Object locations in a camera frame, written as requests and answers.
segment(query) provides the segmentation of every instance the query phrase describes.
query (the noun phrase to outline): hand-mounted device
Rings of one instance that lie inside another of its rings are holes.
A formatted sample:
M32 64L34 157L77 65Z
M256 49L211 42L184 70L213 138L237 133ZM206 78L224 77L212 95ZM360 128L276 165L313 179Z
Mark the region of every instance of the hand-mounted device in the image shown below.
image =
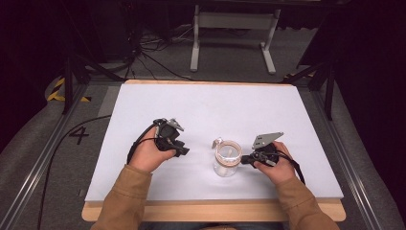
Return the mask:
M243 155L241 158L241 164L251 164L254 169L256 169L254 162L259 161L264 165L274 167L278 164L280 157L282 157L292 164L301 181L305 184L305 178L302 174L300 165L295 160L290 158L286 153L277 150L275 145L272 143L282 135L283 132L258 135L253 144L254 151L249 155Z
M150 131L153 127L156 127L155 131L155 137L154 138L148 138L148 139L143 139L144 135L148 131ZM156 147L158 150L161 151L166 151L166 150L176 150L176 153L174 156L179 157L180 155L186 155L189 151L188 148L184 148L185 143L176 140L176 138L179 136L179 132L177 129L183 131L184 129L176 122L174 118L167 120L165 118L162 119L156 119L152 122L152 125L149 126L138 139L134 142L132 145L131 149L129 150L128 156L127 156L127 164L132 158L132 155L134 154L135 149L137 149L138 145L140 145L141 142L146 141L146 140L154 140Z

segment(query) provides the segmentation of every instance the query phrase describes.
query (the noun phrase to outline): hand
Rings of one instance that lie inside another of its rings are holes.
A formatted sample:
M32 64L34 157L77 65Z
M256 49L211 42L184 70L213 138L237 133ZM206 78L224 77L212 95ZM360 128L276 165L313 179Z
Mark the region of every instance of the hand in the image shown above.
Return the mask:
M292 156L289 153L289 150L286 148L286 146L282 142L273 142L277 150L280 150L286 155L288 155L290 158ZM266 166L259 161L254 162L254 166L257 167L261 172L266 174L274 184L279 184L282 183L294 176L295 174L295 169L293 166L290 164L290 162L282 157L279 158L278 164L274 167L269 167Z
M144 135L142 140L154 138L155 130L156 127L153 127L149 132L146 133L146 135ZM171 159L175 153L176 151L174 149L159 151L155 146L153 139L146 140L141 142L137 149L135 149L128 165L137 170L152 173L154 170L158 169L162 162Z

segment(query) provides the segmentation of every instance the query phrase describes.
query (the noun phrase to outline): person's right arm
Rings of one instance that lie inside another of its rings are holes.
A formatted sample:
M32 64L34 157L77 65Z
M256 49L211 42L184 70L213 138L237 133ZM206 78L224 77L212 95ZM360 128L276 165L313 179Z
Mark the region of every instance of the person's right arm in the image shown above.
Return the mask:
M274 142L274 145L277 150L291 157L282 142ZM260 162L255 162L254 165L276 185L281 206L289 215L291 230L339 229L337 224L320 209L313 193L296 177L289 161L280 157L275 167L268 167Z

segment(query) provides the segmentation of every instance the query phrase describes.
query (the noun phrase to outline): person's left hand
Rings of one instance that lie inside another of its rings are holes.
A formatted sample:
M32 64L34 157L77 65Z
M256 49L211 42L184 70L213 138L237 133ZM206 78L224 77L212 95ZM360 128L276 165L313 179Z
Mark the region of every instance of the person's left hand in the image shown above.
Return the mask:
M143 139L154 138L156 127L153 127L149 132L144 135ZM140 143L135 149L134 154L129 162L129 166L152 173L156 170L162 162L171 159L176 151L174 149L167 151L159 151L155 146L155 141L153 139L146 140Z

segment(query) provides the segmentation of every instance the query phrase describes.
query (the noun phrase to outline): person's right hand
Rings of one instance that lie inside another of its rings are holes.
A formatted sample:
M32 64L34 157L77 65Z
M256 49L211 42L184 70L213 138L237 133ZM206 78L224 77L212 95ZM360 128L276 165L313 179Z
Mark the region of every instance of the person's right hand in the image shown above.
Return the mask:
M277 150L280 150L286 155L288 155L290 158L292 156L289 153L289 150L287 147L282 143L282 142L273 142ZM257 167L261 172L266 174L274 184L279 184L282 183L294 176L295 174L295 169L293 166L290 164L290 162L282 157L279 158L278 164L274 167L269 167L266 166L259 161L254 162L254 166Z

